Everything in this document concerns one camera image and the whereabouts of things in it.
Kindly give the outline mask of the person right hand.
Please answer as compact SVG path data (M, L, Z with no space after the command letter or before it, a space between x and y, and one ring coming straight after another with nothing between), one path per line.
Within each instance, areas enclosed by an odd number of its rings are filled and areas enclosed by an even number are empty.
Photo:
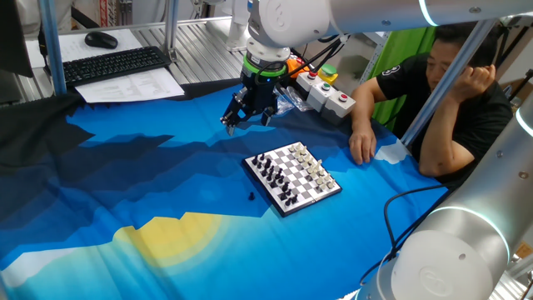
M349 148L357 165L369 163L374 158L376 136L369 124L353 128L349 139Z

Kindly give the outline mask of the person left hand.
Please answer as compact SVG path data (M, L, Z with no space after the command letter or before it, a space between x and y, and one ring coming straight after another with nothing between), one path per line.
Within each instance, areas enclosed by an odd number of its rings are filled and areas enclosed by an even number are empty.
M467 67L457 78L447 97L457 103L475 98L484 93L495 81L496 67Z

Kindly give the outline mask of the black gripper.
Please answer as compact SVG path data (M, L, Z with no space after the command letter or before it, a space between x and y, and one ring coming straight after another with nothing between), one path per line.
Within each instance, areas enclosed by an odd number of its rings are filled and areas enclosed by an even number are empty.
M241 109L245 114L262 113L261 124L265 127L277 114L276 95L274 94L277 78L261 75L258 79L259 85L257 85L255 77L255 74L251 76L241 75L243 88L232 94L232 100L221 117L221 123L226 127L229 136L234 134L237 124L242 119L238 115Z

